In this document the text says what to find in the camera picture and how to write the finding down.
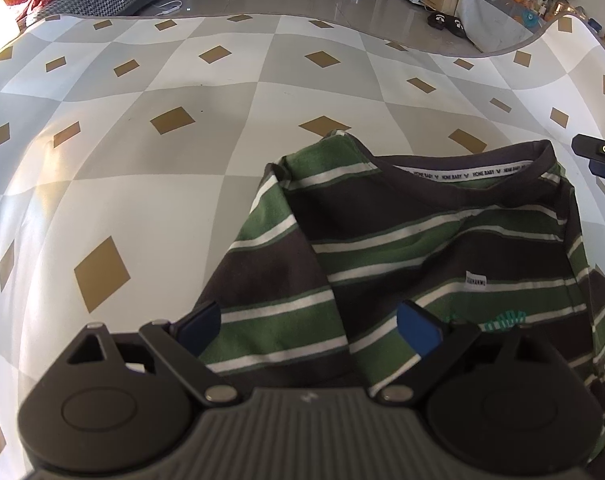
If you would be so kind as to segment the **green brown striped shirt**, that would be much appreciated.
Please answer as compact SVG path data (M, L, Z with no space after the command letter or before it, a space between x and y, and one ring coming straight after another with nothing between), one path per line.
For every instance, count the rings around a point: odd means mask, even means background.
M419 360L407 299L487 333L538 325L603 407L589 469L605 479L605 273L549 141L432 158L326 136L266 167L200 298L221 309L203 362L241 387L381 391Z

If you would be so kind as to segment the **white cloth covered counter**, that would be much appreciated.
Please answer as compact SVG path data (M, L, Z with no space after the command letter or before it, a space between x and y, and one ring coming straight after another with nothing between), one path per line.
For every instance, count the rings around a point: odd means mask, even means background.
M481 52L513 48L543 29L539 15L514 0L459 0L457 17Z

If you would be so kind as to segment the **checkered diamond pattern tablecloth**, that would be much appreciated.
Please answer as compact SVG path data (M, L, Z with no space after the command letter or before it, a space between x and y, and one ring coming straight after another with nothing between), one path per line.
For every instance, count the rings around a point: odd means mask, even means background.
M0 479L28 471L18 411L82 330L196 306L272 162L333 133L376 156L549 141L605 273L605 49L565 15L489 56L439 55L311 18L63 16L0 52Z

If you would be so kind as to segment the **black slippers pair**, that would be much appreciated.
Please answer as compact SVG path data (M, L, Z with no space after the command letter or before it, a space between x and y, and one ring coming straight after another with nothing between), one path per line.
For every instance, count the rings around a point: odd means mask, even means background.
M438 30L447 29L448 32L451 32L459 38L467 38L467 33L465 32L463 24L456 16L435 11L429 14L427 24Z

